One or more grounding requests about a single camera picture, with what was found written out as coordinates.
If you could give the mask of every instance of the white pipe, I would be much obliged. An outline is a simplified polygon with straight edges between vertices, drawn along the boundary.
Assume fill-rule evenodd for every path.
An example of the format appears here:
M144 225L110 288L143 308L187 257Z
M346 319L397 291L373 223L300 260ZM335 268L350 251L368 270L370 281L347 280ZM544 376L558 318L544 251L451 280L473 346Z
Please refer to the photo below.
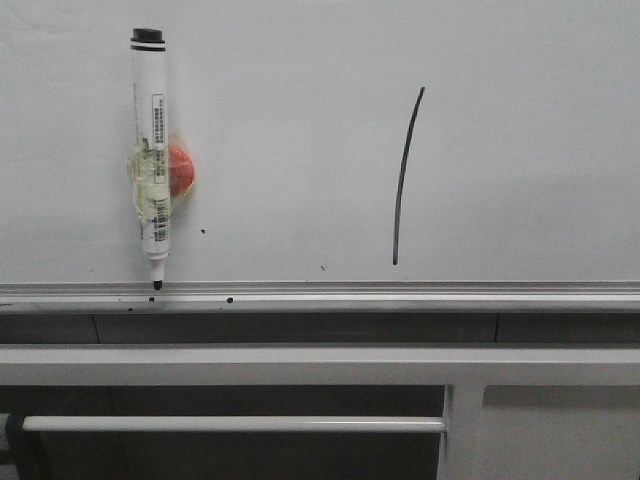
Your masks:
M26 417L31 432L398 432L444 433L439 417Z

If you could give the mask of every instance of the metal bar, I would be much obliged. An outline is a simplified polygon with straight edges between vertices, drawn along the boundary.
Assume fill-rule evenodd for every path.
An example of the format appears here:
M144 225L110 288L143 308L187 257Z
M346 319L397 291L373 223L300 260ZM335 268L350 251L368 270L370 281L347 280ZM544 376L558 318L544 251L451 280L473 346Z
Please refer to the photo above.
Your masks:
M3 346L0 385L638 385L640 349Z
M444 417L447 434L440 439L438 480L475 480L476 439L484 385L465 382L446 390Z
M438 417L71 417L33 416L30 432L385 432L444 433Z
M639 311L640 282L0 284L0 312Z

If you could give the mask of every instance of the black marker cap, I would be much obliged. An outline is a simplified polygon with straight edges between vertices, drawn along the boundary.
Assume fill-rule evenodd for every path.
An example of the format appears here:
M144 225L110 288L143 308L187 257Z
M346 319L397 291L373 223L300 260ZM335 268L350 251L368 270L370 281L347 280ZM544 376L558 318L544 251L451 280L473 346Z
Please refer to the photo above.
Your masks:
M134 28L131 40L133 42L143 43L164 43L164 40L162 40L162 30L155 30L153 28Z

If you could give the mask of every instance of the drawn line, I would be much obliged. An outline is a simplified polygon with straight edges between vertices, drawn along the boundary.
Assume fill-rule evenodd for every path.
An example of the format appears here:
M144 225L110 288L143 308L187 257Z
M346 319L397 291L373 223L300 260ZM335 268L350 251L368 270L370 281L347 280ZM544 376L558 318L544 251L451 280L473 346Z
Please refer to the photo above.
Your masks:
M424 87L420 88L416 105L413 107L411 120L409 121L409 129L407 130L407 139L404 142L404 152L402 153L402 163L400 164L400 177L398 178L398 193L396 194L396 215L393 225L393 264L398 264L398 242L400 240L400 211L402 210L402 189L404 188L404 176L407 172L407 158L409 157L409 147L411 146L411 138L413 137L413 126L416 123L420 102L424 95Z

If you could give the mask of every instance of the black line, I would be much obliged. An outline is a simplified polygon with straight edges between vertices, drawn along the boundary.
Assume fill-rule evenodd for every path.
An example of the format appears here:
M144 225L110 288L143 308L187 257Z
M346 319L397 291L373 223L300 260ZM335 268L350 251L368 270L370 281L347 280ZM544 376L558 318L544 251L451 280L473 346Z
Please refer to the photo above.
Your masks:
M409 147L411 146L411 138L413 137L413 126L416 123L420 102L424 95L424 87L420 88L416 105L413 107L411 120L409 121L409 129L407 130L407 139L404 142L404 152L402 153L402 163L400 164L400 177L398 178L398 193L396 194L396 214L393 225L393 264L398 264L398 241L400 240L400 211L402 210L402 189L404 188L404 176L407 172L407 158L409 157Z
M498 343L498 330L500 329L500 314L496 314L496 329L493 332L493 343Z
M159 44L159 43L160 43L160 44L165 43L165 41L164 41L164 40L149 40L149 39L140 40L140 39L132 38L132 37L131 37L131 38L129 38L129 40L131 40L132 42L136 42L136 43L150 43L150 44L152 44L152 45L154 45L154 44L156 44L156 45L157 45L157 44Z
M98 330L98 320L95 315L91 315L91 321L93 322L93 331L96 333L96 342L102 343L100 341L100 331Z
M139 47L138 45L131 45L131 50L140 50L142 52L164 52L166 48L161 47Z

